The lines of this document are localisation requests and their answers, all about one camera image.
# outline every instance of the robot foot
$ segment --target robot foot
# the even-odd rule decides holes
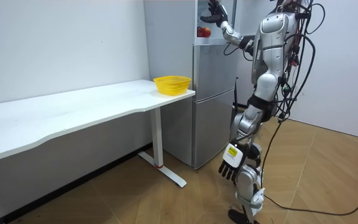
[[[227,215],[229,215],[229,218],[236,224],[260,224],[257,221],[254,221],[254,223],[250,223],[246,214],[238,212],[234,209],[230,209]]]

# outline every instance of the table top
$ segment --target table top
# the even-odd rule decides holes
[[[0,103],[0,159],[74,131],[195,95],[159,93],[136,80]]]

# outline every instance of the baseboard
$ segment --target baseboard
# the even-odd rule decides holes
[[[36,208],[46,204],[47,202],[50,202],[51,200],[73,190],[74,188],[80,186],[81,184],[86,183],[87,181],[103,174],[104,172],[112,169],[113,167],[118,166],[119,164],[122,164],[123,162],[127,161],[128,159],[136,156],[139,152],[144,151],[146,149],[149,149],[153,147],[152,143],[148,143],[142,147],[140,147],[139,149],[136,149],[135,151],[129,153],[128,155],[125,155],[113,162],[110,162],[109,164],[100,167],[99,169],[90,172],[89,174],[86,174],[83,177],[80,177],[79,179],[74,180],[73,182],[64,185],[63,187],[60,187],[59,189],[50,192],[49,194],[38,198],[37,200],[28,203],[27,205],[24,205],[23,207],[5,215],[4,217],[0,218],[0,224],[7,224],[10,223],[12,221],[14,221],[17,218],[20,218],[21,216],[25,215],[26,213],[29,213],[33,210],[35,210]]]

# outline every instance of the table leg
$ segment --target table leg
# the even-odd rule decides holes
[[[164,164],[162,159],[161,111],[160,108],[156,108],[150,112],[152,117],[154,165],[157,168],[161,168]]]
[[[167,177],[171,178],[177,185],[179,185],[180,187],[184,187],[187,184],[186,181],[163,165],[160,108],[156,108],[154,110],[151,110],[150,112],[152,118],[154,158],[149,156],[146,152],[140,152],[139,156],[154,165],[159,171],[163,172]]]

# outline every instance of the table foot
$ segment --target table foot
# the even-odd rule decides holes
[[[161,168],[156,167],[156,165],[154,164],[154,158],[149,156],[146,152],[140,152],[138,153],[138,155],[143,159],[145,159],[150,164],[152,164],[156,169],[161,171],[171,180],[173,180],[179,187],[184,187],[187,184],[185,180],[183,180],[181,177],[176,175],[176,173],[172,172],[170,169],[166,168],[165,166],[162,166]]]

